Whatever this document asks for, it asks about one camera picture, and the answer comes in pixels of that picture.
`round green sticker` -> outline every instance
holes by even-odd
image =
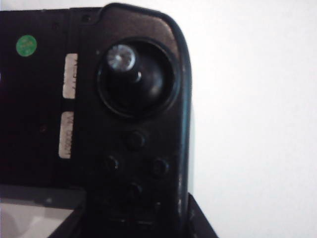
[[[16,51],[23,57],[31,56],[37,47],[37,42],[33,36],[22,36],[16,43]]]

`black surface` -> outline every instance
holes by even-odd
[[[160,12],[114,3],[0,12],[0,32],[0,183],[83,187],[88,195],[84,237],[182,236],[188,208],[191,71],[176,23]],[[37,51],[28,58],[15,51],[24,34],[38,40]],[[155,45],[172,66],[165,79],[173,85],[159,110],[129,119],[106,107],[97,91],[104,53],[125,39]],[[76,100],[62,99],[67,53],[79,54]],[[75,113],[70,160],[58,157],[63,111]],[[131,131],[146,139],[138,150],[126,144]],[[119,164],[115,173],[105,165],[109,156]],[[153,176],[157,158],[168,164],[160,178]]]
[[[0,13],[0,183],[49,185],[52,181],[58,154],[65,13]],[[36,38],[37,50],[21,57],[15,45],[28,34]]]

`white label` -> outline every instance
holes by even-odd
[[[61,115],[58,151],[59,156],[63,159],[70,159],[73,125],[74,112],[63,112]]]
[[[63,97],[75,99],[78,54],[67,54],[65,58]]]

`label sticker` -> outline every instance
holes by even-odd
[[[60,122],[59,151],[62,159],[70,159],[73,136],[74,112],[63,112]]]
[[[63,97],[75,99],[78,54],[67,54],[65,58]]]
[[[37,42],[33,36],[22,36],[16,43],[16,51],[22,57],[31,56],[37,47]]]

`screw hole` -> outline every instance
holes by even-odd
[[[90,22],[90,20],[91,20],[90,15],[83,15],[83,17],[81,18],[81,21],[85,23]]]
[[[45,133],[48,130],[48,127],[46,125],[40,126],[40,133]]]
[[[52,30],[56,31],[56,30],[58,30],[58,29],[59,29],[59,24],[58,24],[57,22],[54,22],[54,23],[52,24]]]

